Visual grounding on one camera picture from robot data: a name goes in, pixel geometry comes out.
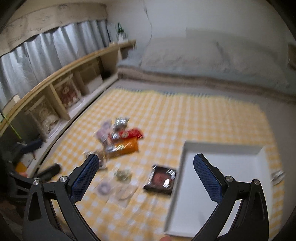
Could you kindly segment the white cardboard box tray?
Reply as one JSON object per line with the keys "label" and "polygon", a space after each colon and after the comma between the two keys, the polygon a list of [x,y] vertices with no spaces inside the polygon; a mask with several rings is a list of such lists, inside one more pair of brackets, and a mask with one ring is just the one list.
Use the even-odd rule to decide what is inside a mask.
{"label": "white cardboard box tray", "polygon": [[164,232],[268,240],[272,185],[263,146],[185,142]]}

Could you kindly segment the framed red doll box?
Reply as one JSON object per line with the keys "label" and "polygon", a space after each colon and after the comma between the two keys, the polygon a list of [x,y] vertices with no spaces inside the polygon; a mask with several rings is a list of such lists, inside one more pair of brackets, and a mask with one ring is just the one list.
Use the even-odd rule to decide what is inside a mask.
{"label": "framed red doll box", "polygon": [[60,80],[54,85],[54,88],[66,109],[72,107],[81,99],[81,92],[78,90],[73,81],[73,74],[70,74],[66,78]]}

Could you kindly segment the orange snack packet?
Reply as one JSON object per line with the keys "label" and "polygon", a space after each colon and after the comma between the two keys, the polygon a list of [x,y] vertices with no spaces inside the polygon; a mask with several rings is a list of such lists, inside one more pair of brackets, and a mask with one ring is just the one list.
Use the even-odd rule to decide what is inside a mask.
{"label": "orange snack packet", "polygon": [[110,152],[109,155],[114,157],[119,157],[127,154],[131,154],[134,152],[138,152],[138,141],[137,138],[131,138],[128,140],[122,140],[120,142],[115,143]]}

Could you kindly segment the beige ring cookie packet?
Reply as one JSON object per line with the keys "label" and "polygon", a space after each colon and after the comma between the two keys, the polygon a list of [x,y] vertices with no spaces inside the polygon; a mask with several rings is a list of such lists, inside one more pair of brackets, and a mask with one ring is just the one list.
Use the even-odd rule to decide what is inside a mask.
{"label": "beige ring cookie packet", "polygon": [[137,187],[131,184],[117,186],[114,194],[115,202],[122,207],[127,207],[136,190]]}

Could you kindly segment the crumpled white plastic wrapper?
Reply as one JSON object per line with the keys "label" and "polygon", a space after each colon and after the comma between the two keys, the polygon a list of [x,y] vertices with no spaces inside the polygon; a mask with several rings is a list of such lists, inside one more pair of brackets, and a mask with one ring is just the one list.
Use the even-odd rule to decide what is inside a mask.
{"label": "crumpled white plastic wrapper", "polygon": [[285,178],[285,172],[283,170],[278,170],[271,174],[271,183],[273,186],[280,184]]}

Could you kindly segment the yellow checkered mat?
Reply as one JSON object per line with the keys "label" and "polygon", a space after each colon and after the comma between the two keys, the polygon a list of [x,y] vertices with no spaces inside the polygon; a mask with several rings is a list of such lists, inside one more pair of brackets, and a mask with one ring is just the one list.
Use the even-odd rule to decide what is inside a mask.
{"label": "yellow checkered mat", "polygon": [[282,166],[274,134],[259,105],[218,95],[166,94],[156,91],[114,89],[99,97],[63,135],[43,167],[53,163],[69,175],[84,162],[84,153],[102,147],[95,132],[106,120],[128,117],[129,126],[139,128],[144,138],[136,153],[111,159],[106,171],[99,171],[91,186],[118,169],[132,172],[137,190],[122,208],[88,189],[77,207],[101,240],[159,240],[170,199],[150,194],[142,187],[151,167],[179,165],[186,141],[260,145],[266,147],[271,172]]}

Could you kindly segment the white storage box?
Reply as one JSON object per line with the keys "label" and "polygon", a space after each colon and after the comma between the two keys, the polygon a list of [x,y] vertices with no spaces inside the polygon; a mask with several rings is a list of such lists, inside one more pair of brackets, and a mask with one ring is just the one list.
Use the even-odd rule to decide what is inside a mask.
{"label": "white storage box", "polygon": [[103,83],[101,75],[97,74],[93,66],[88,66],[85,69],[81,70],[80,76],[85,85],[87,94],[92,93]]}

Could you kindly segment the wooden side shelf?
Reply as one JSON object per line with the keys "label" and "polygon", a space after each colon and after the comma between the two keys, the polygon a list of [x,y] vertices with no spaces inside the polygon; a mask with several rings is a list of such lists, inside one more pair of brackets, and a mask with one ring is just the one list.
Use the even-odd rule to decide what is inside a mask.
{"label": "wooden side shelf", "polygon": [[75,114],[117,80],[117,63],[123,52],[135,44],[135,40],[111,44],[51,74],[5,115],[1,134],[20,117],[32,120],[44,139],[52,137],[62,123],[69,123]]}

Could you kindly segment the green white pastry packet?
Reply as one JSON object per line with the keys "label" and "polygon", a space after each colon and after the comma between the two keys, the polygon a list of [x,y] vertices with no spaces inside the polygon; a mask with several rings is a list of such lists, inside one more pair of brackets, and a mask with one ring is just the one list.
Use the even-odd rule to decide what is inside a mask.
{"label": "green white pastry packet", "polygon": [[129,169],[117,169],[114,177],[119,182],[130,182],[132,179],[132,172]]}

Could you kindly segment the framed white doll box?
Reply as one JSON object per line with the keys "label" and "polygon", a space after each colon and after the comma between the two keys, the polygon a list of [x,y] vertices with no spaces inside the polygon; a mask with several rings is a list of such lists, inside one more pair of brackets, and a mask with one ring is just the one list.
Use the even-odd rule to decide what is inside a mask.
{"label": "framed white doll box", "polygon": [[29,115],[35,121],[44,139],[52,137],[61,124],[58,114],[44,95],[29,103],[25,115]]}

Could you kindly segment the beige pillow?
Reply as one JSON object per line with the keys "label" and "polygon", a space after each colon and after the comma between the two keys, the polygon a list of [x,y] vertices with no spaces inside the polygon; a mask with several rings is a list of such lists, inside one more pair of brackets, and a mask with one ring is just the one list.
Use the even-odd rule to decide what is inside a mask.
{"label": "beige pillow", "polygon": [[143,68],[223,70],[225,63],[218,42],[180,37],[153,39],[142,56]]}
{"label": "beige pillow", "polygon": [[286,74],[276,52],[255,42],[220,37],[215,44],[223,58],[223,72],[259,76],[284,82]]}

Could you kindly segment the dark mooncake tray pack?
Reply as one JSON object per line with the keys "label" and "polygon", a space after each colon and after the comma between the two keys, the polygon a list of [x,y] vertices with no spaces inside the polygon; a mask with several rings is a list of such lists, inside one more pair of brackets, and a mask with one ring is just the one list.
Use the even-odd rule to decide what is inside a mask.
{"label": "dark mooncake tray pack", "polygon": [[148,192],[171,195],[176,176],[175,169],[153,165],[147,184],[143,186],[143,189]]}

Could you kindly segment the silver foil snack block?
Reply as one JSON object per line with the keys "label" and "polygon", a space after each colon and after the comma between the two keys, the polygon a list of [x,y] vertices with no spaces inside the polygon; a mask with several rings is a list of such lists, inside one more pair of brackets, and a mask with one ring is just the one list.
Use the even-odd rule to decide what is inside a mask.
{"label": "silver foil snack block", "polygon": [[124,130],[125,128],[127,128],[129,119],[130,118],[128,118],[128,117],[116,118],[115,122],[114,122],[114,125],[113,125],[113,129],[116,130],[116,131]]}

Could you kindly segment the purple round cookie packet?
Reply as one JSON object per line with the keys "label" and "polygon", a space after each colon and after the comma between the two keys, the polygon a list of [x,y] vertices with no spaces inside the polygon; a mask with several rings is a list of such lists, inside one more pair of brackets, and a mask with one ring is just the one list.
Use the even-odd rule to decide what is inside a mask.
{"label": "purple round cookie packet", "polygon": [[98,195],[101,196],[109,196],[112,194],[112,191],[114,190],[115,184],[112,180],[102,180],[97,187],[95,188],[95,191]]}

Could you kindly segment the red snack packet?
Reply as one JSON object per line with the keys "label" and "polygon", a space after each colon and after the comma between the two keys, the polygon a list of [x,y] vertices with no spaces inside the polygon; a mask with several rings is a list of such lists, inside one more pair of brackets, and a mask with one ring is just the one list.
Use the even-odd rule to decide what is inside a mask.
{"label": "red snack packet", "polygon": [[137,138],[139,140],[143,137],[144,137],[143,132],[138,128],[115,131],[109,134],[110,140],[114,142],[121,141],[121,140],[128,140],[131,138]]}

